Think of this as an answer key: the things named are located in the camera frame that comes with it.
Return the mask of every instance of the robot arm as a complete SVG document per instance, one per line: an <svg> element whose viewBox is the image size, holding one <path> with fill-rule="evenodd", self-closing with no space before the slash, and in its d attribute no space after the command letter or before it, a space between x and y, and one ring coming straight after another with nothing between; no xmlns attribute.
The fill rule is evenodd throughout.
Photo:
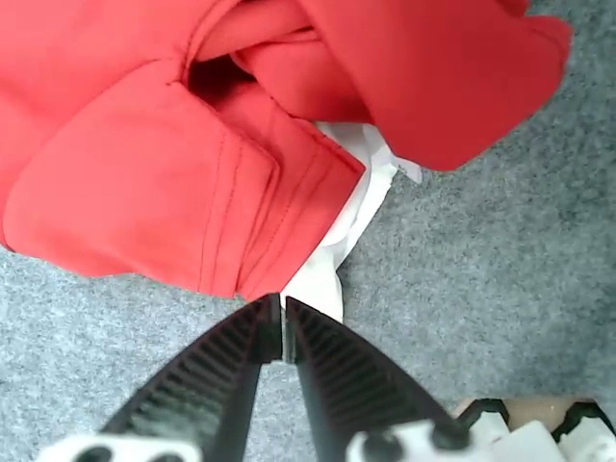
<svg viewBox="0 0 616 462"><path fill-rule="evenodd" d="M320 462L576 460L545 428L509 432L489 412L453 419L347 327L292 298L285 314L283 322L279 295L246 305L172 359L99 434L68 438L38 462L241 462L260 370L282 360L299 375ZM616 440L601 442L605 454L616 451Z"/></svg>

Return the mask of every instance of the fabric fold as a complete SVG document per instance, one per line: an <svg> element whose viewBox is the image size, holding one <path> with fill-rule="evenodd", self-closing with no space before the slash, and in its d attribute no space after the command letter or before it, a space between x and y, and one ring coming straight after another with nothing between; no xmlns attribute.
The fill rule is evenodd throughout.
<svg viewBox="0 0 616 462"><path fill-rule="evenodd" d="M562 78L569 26L526 8L5 2L0 244L85 275L278 292L363 188L314 121L375 125L402 168L461 166Z"/></svg>

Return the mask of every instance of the stitched seam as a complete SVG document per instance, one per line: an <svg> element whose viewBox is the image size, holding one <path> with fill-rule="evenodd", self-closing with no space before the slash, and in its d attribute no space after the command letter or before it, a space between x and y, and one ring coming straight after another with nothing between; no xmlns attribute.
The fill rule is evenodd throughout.
<svg viewBox="0 0 616 462"><path fill-rule="evenodd" d="M321 146L320 144L318 144L318 145L316 146L315 150L313 151L313 155L312 155L312 157L311 157L311 159L310 159L310 164L309 164L309 165L308 165L308 167L306 168L306 171L308 171L310 168L312 168L312 166L313 166L313 165L314 165L314 163L315 163L315 160L317 159L317 154L318 154L321 150L322 150L322 146ZM310 199L313 197L313 195L315 195L315 192L316 192L317 188L318 188L318 187L319 187L319 186L323 183L323 181L324 181L324 180L325 180L325 178L327 177L328 173L329 173L329 168L327 168L327 169L324 171L323 176L319 179L319 181L317 182L317 184L315 185L315 187L312 189L312 191L310 192L310 194L308 194L308 197L307 197L307 199L306 199L306 202L310 202ZM286 217L286 215L289 213L289 209L290 209L290 207L291 207L291 204L292 204L292 203L294 203L295 194L297 193L297 190L298 190L298 189L299 189L299 184L298 184L298 185L295 187L295 189L293 190L293 192L292 192L292 194L291 194L291 200L289 201L289 204L287 205L287 208L286 208L285 213L284 213L284 215L283 215L283 219L280 221L280 223L279 223L278 227L276 228L276 232L274 233L274 235L272 235L271 239L269 240L269 243L268 243L268 247L267 247L267 248L269 248L269 247L270 247L270 245L271 245L271 243L273 242L274 238L275 238L275 237L276 237L276 235L278 234L278 231L279 231L280 226L282 225L282 223L283 223L283 221L284 221L284 218L285 218L285 217ZM280 248L280 250L278 250L278 252L276 253L276 255L275 255L275 257L274 257L274 259L273 259L273 261L272 261L272 263L270 263L270 264L268 265L267 269L263 272L262 276L261 276L261 277L257 280L257 282L255 282L254 284L252 284L252 285L250 286L250 289L248 290L248 292L249 292L249 293L252 293L252 291L254 290L254 288L255 288L256 286L258 286L258 285L261 283L261 281L263 280L263 278L266 276L266 274L268 274L268 273L270 272L271 267L273 267L273 266L274 266L274 264L276 263L277 259L280 257L280 255L282 254L282 252L283 252L285 249L286 249L286 246L285 246L285 245L283 245L283 246ZM252 267L252 269L250 270L250 273L249 273L249 274L252 274L252 272L254 271L254 268L255 268L256 266L257 266L257 265L255 264L255 265Z"/></svg>
<svg viewBox="0 0 616 462"><path fill-rule="evenodd" d="M274 120L275 120L274 116L275 116L275 114L276 114L276 112L275 112L275 107L274 107L274 109L272 109L272 118L271 118L271 123L270 123L270 127L269 127L269 133L267 134L267 138L270 137L271 131L273 131ZM315 162L315 159L317 158L317 153L318 153L318 149L315 149L313 151L313 155L310 158L310 162L308 164L308 167L306 168L306 171L312 167L313 163ZM271 236L269 237L268 244L266 245L266 248L270 247L271 243L274 241L274 239L276 238L278 232L280 231L280 227L282 226L282 224L285 221L285 218L289 214L289 209L291 208L291 205L294 203L294 198L295 198L295 195L296 195L297 190L299 189L300 185L301 185L301 182L297 183L297 185L295 185L293 191L291 192L290 200L287 202L287 206L285 207L285 211L283 212L282 217L278 221L278 224L276 225L273 233L271 233ZM255 263L252 264L252 266L250 267L250 271L248 272L248 274L251 274L258 264L259 264L259 260L255 261Z"/></svg>
<svg viewBox="0 0 616 462"><path fill-rule="evenodd" d="M220 144L218 145L218 155L216 157L216 178L214 179L214 193L212 194L212 202L210 203L210 210L208 213L208 217L205 220L205 224L203 225L203 240L201 241L201 261L199 263L199 280L196 286L196 291L199 292L201 290L201 282L203 280L203 265L205 263L205 241L208 235L208 228L210 227L210 221L212 220L212 209L214 208L214 203L216 200L216 191L218 189L218 178L220 172L220 158L222 157L222 149L224 148L225 142L227 138L227 132L225 130L222 131L222 136L220 137Z"/></svg>
<svg viewBox="0 0 616 462"><path fill-rule="evenodd" d="M233 202L233 196L235 194L235 190L236 190L236 181L238 178L238 170L240 169L240 164L242 163L242 153L244 152L244 143L240 144L240 149L238 152L238 162L235 165L235 168L233 170L233 183L231 186L231 193L229 196L229 200L227 201L227 207L226 210L224 212L224 217L222 218L222 227L220 229L220 233L218 234L218 244L216 246L216 255L214 257L214 271L212 272L212 279L210 281L210 292L213 291L214 289L214 280L216 279L216 275L217 275L217 266L218 266L218 253L220 251L220 242L222 241L222 235L224 234L224 224L227 222L227 218L229 217L229 212L231 210L231 204Z"/></svg>
<svg viewBox="0 0 616 462"><path fill-rule="evenodd" d="M30 164L37 158L37 156L44 151L47 146L53 142L53 140L55 138L57 138L63 131L64 129L70 125L70 123L77 117L79 117L81 115L82 112L84 112L85 110L87 110L91 105L93 105L94 103L96 103L105 93L107 93L108 91L110 91L111 89L113 89L116 85L118 85L119 83L121 83L124 79L126 79L127 77L129 77L130 75L132 75L134 72L137 72L139 70L141 70L143 67L147 67L150 64L154 64L157 62L162 62L162 61L166 61L166 60L170 60L170 58L157 58L154 60L148 60L145 61L144 63L138 64L135 67L127 70L124 74L122 74L119 78L117 78L116 80L114 80L109 86L105 87L103 90L99 91L98 93L96 93L94 95L94 97L88 102L86 103L84 106L82 106L80 109L78 109L77 111L75 111L72 115L70 115L69 117L66 118L66 121L64 123L62 123L55 131L54 133L52 133L51 135L49 135L49 137L43 141L40 144L40 147L35 151L35 153L32 155L32 158L30 159L30 161L28 161L28 163L23 167L23 169L19 172L19 174L17 175L17 177L15 178L15 180L13 181L13 186L11 187L11 190L9 191L9 195L7 196L7 200L5 202L5 214L6 214L6 210L7 210L7 206L9 205L9 203L12 200L13 197L13 190L14 187L20 182L21 177L23 176L24 172L28 169L28 167L30 166ZM5 228L5 221L4 221L4 217L2 217L2 223L0 223L2 226L2 233L4 234L4 238L5 241L7 240L7 230Z"/></svg>
<svg viewBox="0 0 616 462"><path fill-rule="evenodd" d="M273 130L273 120L274 120L274 116L276 114L276 110L275 109L276 109L275 106L272 106L271 107L271 111L269 112L268 126L266 128L266 138L270 138L271 131ZM263 225L265 225L267 217L268 217L268 214L266 213L265 216L263 217L263 222L261 223L261 227L263 227ZM257 235L258 235L259 231L260 231L260 229L255 229L255 233L257 233ZM257 236L255 235L254 239L250 239L249 243L250 244L254 244L256 241L257 241Z"/></svg>

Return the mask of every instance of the floor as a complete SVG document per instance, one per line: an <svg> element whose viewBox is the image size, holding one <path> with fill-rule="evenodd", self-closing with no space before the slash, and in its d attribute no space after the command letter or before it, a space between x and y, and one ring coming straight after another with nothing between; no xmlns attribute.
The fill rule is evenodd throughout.
<svg viewBox="0 0 616 462"><path fill-rule="evenodd" d="M561 91L455 173L397 178L341 269L347 324L449 409L577 395L616 419L616 8L544 0L535 11L576 27ZM96 429L240 305L0 252L0 459L33 460ZM246 460L313 459L295 372L272 365Z"/></svg>

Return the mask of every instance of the black screw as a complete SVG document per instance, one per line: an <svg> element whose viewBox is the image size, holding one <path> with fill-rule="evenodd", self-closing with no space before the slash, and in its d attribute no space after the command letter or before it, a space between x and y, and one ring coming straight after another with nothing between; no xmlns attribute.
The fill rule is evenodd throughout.
<svg viewBox="0 0 616 462"><path fill-rule="evenodd" d="M400 441L389 431L368 433L363 450L366 462L398 462L404 456Z"/></svg>
<svg viewBox="0 0 616 462"><path fill-rule="evenodd" d="M152 462L184 462L184 459L175 454L163 454L155 458Z"/></svg>
<svg viewBox="0 0 616 462"><path fill-rule="evenodd" d="M110 462L113 456L110 449L104 446L97 446L82 452L77 459L75 459L75 462Z"/></svg>
<svg viewBox="0 0 616 462"><path fill-rule="evenodd" d="M432 443L442 450L462 450L471 443L468 428L456 421L440 421L434 424Z"/></svg>

